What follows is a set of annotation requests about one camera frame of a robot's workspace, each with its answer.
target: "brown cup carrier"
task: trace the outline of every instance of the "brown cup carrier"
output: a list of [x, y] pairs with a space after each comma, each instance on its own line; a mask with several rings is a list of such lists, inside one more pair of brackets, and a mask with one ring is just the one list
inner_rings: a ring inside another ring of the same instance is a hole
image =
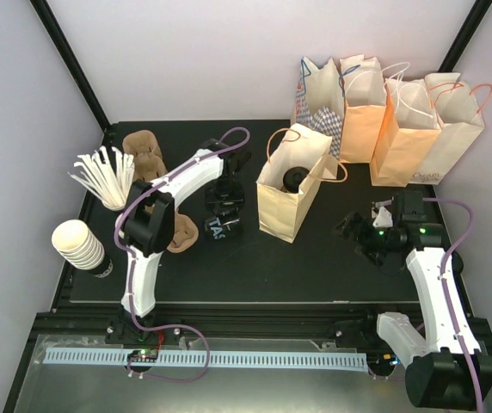
[[122, 146], [125, 153], [135, 157], [143, 153], [153, 153], [162, 159], [162, 151], [158, 145], [157, 138], [151, 131], [130, 133], [124, 138]]
[[187, 216], [175, 211], [175, 232], [167, 250], [173, 253], [183, 252], [187, 250], [198, 239], [198, 227]]
[[[125, 153], [134, 156], [135, 181], [142, 179], [148, 182], [168, 173], [156, 136], [151, 131], [130, 133], [124, 138], [122, 146]], [[152, 206], [148, 206], [145, 211], [152, 213]], [[175, 211], [174, 238], [167, 250], [173, 253], [183, 252], [196, 242], [198, 235], [194, 222], [187, 215]]]

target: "straw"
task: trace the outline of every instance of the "straw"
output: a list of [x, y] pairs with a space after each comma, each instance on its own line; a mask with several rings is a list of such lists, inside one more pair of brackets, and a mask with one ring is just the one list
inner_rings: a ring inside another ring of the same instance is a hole
[[69, 175], [101, 200], [105, 207], [119, 211], [126, 206], [135, 166], [132, 155], [122, 154], [114, 147], [112, 151], [115, 154], [115, 172], [107, 148], [102, 146], [93, 155], [77, 156], [82, 162], [75, 162], [74, 167], [82, 169], [82, 177], [70, 173]]

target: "stack of paper cups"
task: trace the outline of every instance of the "stack of paper cups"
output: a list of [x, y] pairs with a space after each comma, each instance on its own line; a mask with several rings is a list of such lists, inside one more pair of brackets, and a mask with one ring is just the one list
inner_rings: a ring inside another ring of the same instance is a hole
[[79, 219], [59, 225], [52, 234], [53, 247], [74, 267], [88, 271], [98, 278], [112, 272], [112, 261], [105, 254], [101, 242]]

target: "kraft paper bag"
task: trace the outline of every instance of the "kraft paper bag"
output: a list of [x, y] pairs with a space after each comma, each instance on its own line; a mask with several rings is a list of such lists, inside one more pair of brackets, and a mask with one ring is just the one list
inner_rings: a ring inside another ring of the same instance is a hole
[[341, 77], [334, 60], [329, 59], [322, 69], [308, 58], [301, 60], [296, 108], [292, 112], [291, 124], [299, 123], [332, 137], [330, 153], [338, 158], [344, 116], [343, 96]]
[[374, 186], [405, 187], [434, 145], [440, 126], [424, 81], [387, 79], [387, 88], [370, 176]]
[[369, 163], [378, 140], [385, 114], [387, 94], [378, 59], [364, 55], [340, 59], [341, 72], [358, 66], [343, 75], [345, 119], [341, 133], [340, 160], [348, 163]]
[[[277, 132], [283, 131], [286, 131], [285, 137], [274, 153], [268, 155], [257, 179], [257, 209], [260, 230], [292, 243], [321, 182], [343, 182], [347, 179], [347, 171], [344, 169], [346, 175], [340, 181], [323, 178], [329, 163], [339, 163], [328, 155], [332, 137], [299, 124]], [[283, 192], [284, 174], [297, 166], [308, 169], [309, 175], [299, 185], [297, 194]]]
[[[441, 133], [412, 175], [411, 183], [440, 183], [485, 128], [481, 111], [492, 94], [492, 85], [484, 83], [471, 89], [466, 82], [459, 82], [459, 77], [460, 73], [433, 73], [425, 77]], [[483, 86], [490, 91], [479, 107], [473, 92]]]

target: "black table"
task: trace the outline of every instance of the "black table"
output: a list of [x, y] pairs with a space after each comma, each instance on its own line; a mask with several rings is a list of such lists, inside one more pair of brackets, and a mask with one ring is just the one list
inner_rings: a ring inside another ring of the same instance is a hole
[[[407, 270], [389, 276], [367, 259], [354, 254], [355, 244], [331, 234], [332, 228], [352, 211], [366, 216], [374, 200], [388, 200], [398, 188], [373, 187], [368, 165], [349, 165], [349, 178], [341, 184], [323, 183], [293, 244], [259, 230], [255, 180], [265, 163], [268, 137], [287, 120], [121, 122], [115, 127], [114, 145], [121, 148], [128, 133], [148, 129], [160, 143], [169, 170], [189, 159], [208, 139], [218, 139], [234, 126], [251, 131], [252, 158], [240, 172], [246, 194], [241, 211], [243, 236], [199, 241], [181, 254], [165, 252], [158, 271], [158, 304], [332, 304], [417, 303], [414, 282]], [[228, 142], [243, 139], [242, 133]], [[426, 196], [430, 187], [412, 186]], [[126, 254], [112, 241], [116, 214], [95, 200], [87, 224], [113, 258], [114, 271], [96, 279], [74, 270], [72, 303], [119, 303], [126, 280]], [[189, 197], [180, 208], [198, 227], [211, 214], [204, 208], [204, 191]], [[427, 205], [430, 220], [438, 209]]]

